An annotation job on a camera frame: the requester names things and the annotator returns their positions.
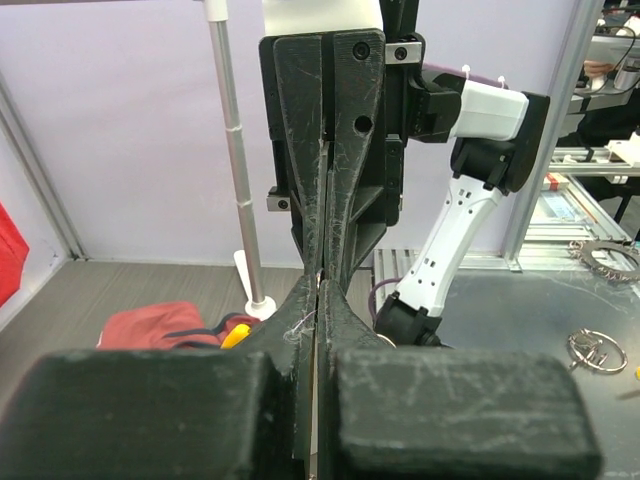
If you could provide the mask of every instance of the table surface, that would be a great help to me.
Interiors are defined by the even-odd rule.
[[[629,359],[623,372],[573,375],[605,454],[603,478],[640,480],[640,298],[631,286],[584,271],[461,271],[443,318],[438,334],[455,348],[540,352],[567,366],[569,334],[613,337]]]

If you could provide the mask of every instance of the yellow handle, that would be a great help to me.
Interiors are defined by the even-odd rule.
[[[247,338],[250,333],[251,328],[249,327],[249,325],[245,325],[243,323],[241,323],[240,325],[236,325],[235,328],[231,330],[231,332],[229,332],[227,338],[224,339],[222,345],[220,345],[220,348],[233,348],[242,340]]]

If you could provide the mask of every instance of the bolt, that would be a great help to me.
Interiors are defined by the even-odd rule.
[[[371,52],[371,49],[369,48],[369,45],[367,45],[364,42],[358,42],[353,47],[353,56],[356,57],[358,60],[366,59],[369,56],[370,52]]]
[[[404,47],[398,47],[396,48],[396,51],[394,53],[395,57],[397,60],[404,60],[405,58],[407,58],[407,49]]]

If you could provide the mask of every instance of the red bag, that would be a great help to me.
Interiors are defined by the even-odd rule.
[[[99,350],[217,348],[237,325],[258,323],[257,318],[232,313],[216,328],[208,329],[192,303],[161,303],[112,316],[96,347]]]
[[[20,289],[29,246],[0,205],[0,306]]]

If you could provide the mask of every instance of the thread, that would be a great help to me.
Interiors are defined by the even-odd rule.
[[[284,332],[284,335],[282,335],[282,339],[287,343],[295,344],[300,341],[300,337],[302,337],[302,335],[307,334],[309,332],[313,332],[313,327],[312,328],[300,328],[300,327],[302,327],[302,325],[304,325],[304,322],[306,322],[307,319],[316,312],[317,310],[314,310],[312,312],[309,312],[307,315],[305,315],[304,318],[302,318],[302,320],[296,323],[292,329]]]

